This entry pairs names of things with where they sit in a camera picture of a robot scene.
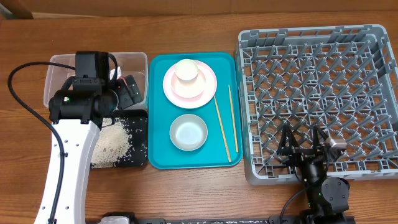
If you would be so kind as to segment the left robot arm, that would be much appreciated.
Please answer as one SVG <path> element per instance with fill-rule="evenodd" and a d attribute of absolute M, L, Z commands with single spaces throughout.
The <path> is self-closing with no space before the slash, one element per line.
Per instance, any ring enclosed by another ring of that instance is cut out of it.
<path fill-rule="evenodd" d="M 84 223 L 93 151 L 103 119 L 141 101 L 139 89 L 118 78 L 107 52 L 79 51 L 75 75 L 49 100 L 52 150 L 36 223 Z"/>

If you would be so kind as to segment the white napkin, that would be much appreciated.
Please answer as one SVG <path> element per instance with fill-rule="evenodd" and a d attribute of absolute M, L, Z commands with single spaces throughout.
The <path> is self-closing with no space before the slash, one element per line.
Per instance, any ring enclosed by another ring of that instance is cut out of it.
<path fill-rule="evenodd" d="M 116 81 L 117 79 L 122 77 L 121 67 L 114 68 L 109 73 L 109 80 Z"/>

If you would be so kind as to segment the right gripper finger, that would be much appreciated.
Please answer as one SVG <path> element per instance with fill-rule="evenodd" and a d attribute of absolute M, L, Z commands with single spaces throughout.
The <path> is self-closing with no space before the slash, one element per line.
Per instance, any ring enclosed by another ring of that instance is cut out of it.
<path fill-rule="evenodd" d="M 326 144 L 328 135 L 319 126 L 314 125 L 313 127 L 313 149 L 328 149 L 329 146 Z"/>
<path fill-rule="evenodd" d="M 299 147 L 299 144 L 288 124 L 283 125 L 282 137 L 280 140 L 280 148 L 285 148 L 285 147 L 289 149 L 293 147 Z"/>

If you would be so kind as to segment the grey bowl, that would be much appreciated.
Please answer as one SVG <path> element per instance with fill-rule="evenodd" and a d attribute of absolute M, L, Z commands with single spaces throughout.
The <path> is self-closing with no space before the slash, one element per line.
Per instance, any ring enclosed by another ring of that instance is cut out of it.
<path fill-rule="evenodd" d="M 183 114 L 170 125 L 170 140 L 182 151 L 195 151 L 204 145 L 208 128 L 204 120 L 194 114 Z"/>

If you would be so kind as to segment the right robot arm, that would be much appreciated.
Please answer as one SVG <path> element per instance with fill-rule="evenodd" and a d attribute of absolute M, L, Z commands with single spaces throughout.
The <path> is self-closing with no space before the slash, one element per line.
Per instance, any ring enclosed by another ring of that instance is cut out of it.
<path fill-rule="evenodd" d="M 284 164 L 293 169 L 296 178 L 303 184 L 284 205 L 279 222 L 285 222 L 285 211 L 290 202 L 305 192 L 309 209 L 300 212 L 294 223 L 354 223 L 347 217 L 350 184 L 341 177 L 328 177 L 330 162 L 337 160 L 346 150 L 343 138 L 327 135 L 317 125 L 313 127 L 312 147 L 301 148 L 288 124 L 282 128 L 277 154 L 287 156 Z"/>

